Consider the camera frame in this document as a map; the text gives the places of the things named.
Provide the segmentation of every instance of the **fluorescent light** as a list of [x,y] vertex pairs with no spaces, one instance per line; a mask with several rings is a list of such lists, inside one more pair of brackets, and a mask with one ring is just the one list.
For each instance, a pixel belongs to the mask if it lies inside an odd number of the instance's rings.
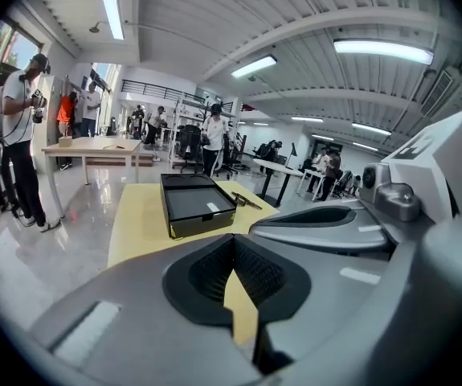
[[387,130],[378,129],[377,127],[372,127],[371,125],[360,125],[359,123],[352,123],[352,126],[356,129],[369,130],[370,132],[375,132],[381,134],[382,136],[390,136],[391,132]]
[[355,146],[362,147],[363,149],[378,151],[378,149],[375,149],[375,147],[370,147],[370,146],[367,146],[367,145],[362,145],[361,143],[352,142],[352,144],[355,145]]
[[124,39],[124,31],[121,27],[120,10],[118,0],[104,0],[105,13],[108,16],[112,37],[116,40]]
[[328,138],[327,136],[321,136],[320,134],[311,134],[314,138],[323,138],[324,140],[334,140],[333,138]]
[[360,53],[368,55],[391,55],[416,61],[423,64],[431,64],[434,55],[422,48],[407,46],[405,44],[383,42],[382,40],[368,39],[344,39],[334,40],[334,48],[338,53]]
[[263,57],[263,59],[256,60],[254,63],[250,63],[243,68],[239,68],[231,74],[233,75],[233,77],[238,78],[241,76],[245,76],[246,74],[256,72],[261,68],[273,66],[275,63],[277,63],[277,59],[273,55],[267,55],[266,57]]
[[315,121],[316,123],[323,123],[324,119],[319,119],[316,117],[293,117],[292,120],[302,120],[302,121]]

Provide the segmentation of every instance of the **black tray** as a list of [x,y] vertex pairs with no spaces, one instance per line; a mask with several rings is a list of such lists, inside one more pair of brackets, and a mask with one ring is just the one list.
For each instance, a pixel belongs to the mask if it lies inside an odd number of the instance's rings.
[[174,239],[234,222],[236,202],[205,175],[161,175],[161,200]]

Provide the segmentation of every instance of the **glossy floor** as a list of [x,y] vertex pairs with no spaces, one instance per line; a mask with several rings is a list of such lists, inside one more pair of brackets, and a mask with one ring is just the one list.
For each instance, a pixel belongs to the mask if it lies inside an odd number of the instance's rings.
[[[140,169],[142,183],[159,181],[169,168],[166,154],[153,167]],[[53,302],[95,277],[107,265],[109,239],[118,202],[125,186],[124,167],[89,167],[85,186],[82,169],[74,166],[55,173],[58,192],[66,207],[63,225],[40,233],[24,228],[10,213],[0,215],[0,309],[23,329],[28,329]],[[225,179],[220,175],[215,180]],[[235,180],[259,193],[264,177],[238,174]],[[268,194],[277,197],[284,175],[272,177]],[[292,178],[281,212],[312,207],[311,195],[295,193],[299,179]],[[39,178],[43,207],[50,217],[57,213],[45,176]]]

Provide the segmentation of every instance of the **ceiling beam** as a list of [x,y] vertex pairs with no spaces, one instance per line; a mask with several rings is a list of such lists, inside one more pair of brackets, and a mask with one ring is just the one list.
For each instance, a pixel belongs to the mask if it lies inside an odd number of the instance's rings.
[[79,55],[80,49],[70,38],[67,32],[59,25],[52,13],[43,4],[42,0],[19,0],[40,26],[50,34],[61,46],[74,57]]
[[388,24],[430,32],[437,30],[439,35],[446,35],[451,39],[462,42],[461,25],[418,10],[391,7],[355,7],[353,9],[333,10],[290,22],[245,43],[212,66],[204,74],[204,80],[210,79],[216,73],[221,72],[227,66],[235,64],[246,55],[250,55],[254,51],[282,39],[289,39],[308,31],[316,31],[328,27],[355,26],[360,24]]
[[300,88],[296,90],[283,90],[281,92],[270,92],[255,94],[244,98],[246,103],[256,103],[260,101],[271,101],[279,99],[337,99],[337,100],[356,100],[367,101],[379,105],[394,107],[404,110],[407,107],[409,113],[419,114],[419,104],[416,101],[409,101],[401,97],[390,96],[377,92],[366,92],[364,90],[347,88]]

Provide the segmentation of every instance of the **white table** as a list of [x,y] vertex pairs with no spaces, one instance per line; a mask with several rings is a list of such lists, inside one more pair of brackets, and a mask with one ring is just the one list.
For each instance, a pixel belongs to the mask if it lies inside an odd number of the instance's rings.
[[301,193],[302,183],[304,182],[304,179],[305,179],[306,175],[311,175],[311,177],[316,176],[316,177],[318,177],[320,179],[318,181],[317,189],[314,191],[313,198],[311,199],[311,201],[314,202],[315,198],[318,196],[318,191],[320,191],[320,189],[321,189],[321,185],[323,184],[322,179],[325,177],[325,175],[323,173],[321,173],[320,171],[305,169],[304,170],[304,175],[302,176],[302,179],[301,179],[301,182],[298,185],[298,189],[296,189],[296,193],[298,195]]
[[75,138],[68,147],[59,147],[59,144],[47,146],[42,149],[47,162],[47,177],[51,187],[52,197],[60,217],[64,217],[64,210],[55,187],[54,169],[52,159],[59,157],[81,158],[83,162],[84,184],[88,184],[88,168],[86,158],[123,158],[127,168],[127,182],[132,178],[133,155],[135,157],[134,182],[139,183],[140,170],[140,143],[139,140],[124,138]]
[[282,183],[282,188],[280,189],[279,197],[277,200],[272,198],[271,196],[266,195],[266,190],[268,189],[268,184],[270,183],[270,178],[272,177],[272,171],[267,173],[266,179],[264,180],[263,191],[258,194],[258,196],[263,199],[265,202],[269,203],[273,207],[279,207],[280,201],[282,200],[282,196],[284,195],[284,191],[286,190],[286,186],[288,185],[289,177],[296,176],[301,177],[304,176],[301,171],[288,169],[286,166],[283,166],[279,163],[269,162],[267,160],[261,160],[260,158],[255,158],[254,163],[259,164],[260,166],[264,166],[268,169],[272,169],[274,171],[279,171],[280,173],[284,173],[286,177],[284,178],[284,183]]

